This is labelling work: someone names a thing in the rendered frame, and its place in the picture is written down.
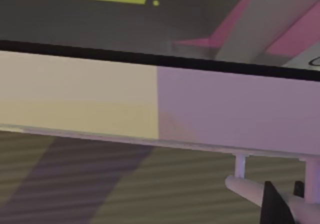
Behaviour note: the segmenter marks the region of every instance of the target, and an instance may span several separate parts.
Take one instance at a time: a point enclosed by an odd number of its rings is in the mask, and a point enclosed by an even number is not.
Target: yellow dot
[[[154,5],[154,6],[159,6],[159,5],[160,5],[160,2],[159,2],[158,0],[154,0],[154,1],[153,1],[153,5]]]

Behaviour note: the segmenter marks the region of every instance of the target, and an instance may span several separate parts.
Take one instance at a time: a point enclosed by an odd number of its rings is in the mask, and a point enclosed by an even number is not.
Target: pink shape
[[[230,15],[214,31],[211,37],[179,41],[178,44],[198,47],[220,48],[251,0],[241,0]],[[320,41],[320,2],[309,10],[296,24],[277,39],[267,53],[295,57]]]

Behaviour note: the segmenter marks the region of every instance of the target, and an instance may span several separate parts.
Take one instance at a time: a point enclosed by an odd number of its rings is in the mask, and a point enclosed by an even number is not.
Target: purple shaded panel
[[[1,224],[89,224],[120,179],[149,146],[57,138],[12,199]]]
[[[320,83],[159,67],[158,88],[161,139],[320,155]]]

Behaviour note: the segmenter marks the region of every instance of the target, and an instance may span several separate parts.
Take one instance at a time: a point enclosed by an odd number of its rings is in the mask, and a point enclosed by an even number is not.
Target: glass surface
[[[0,0],[0,39],[319,70],[320,0]]]

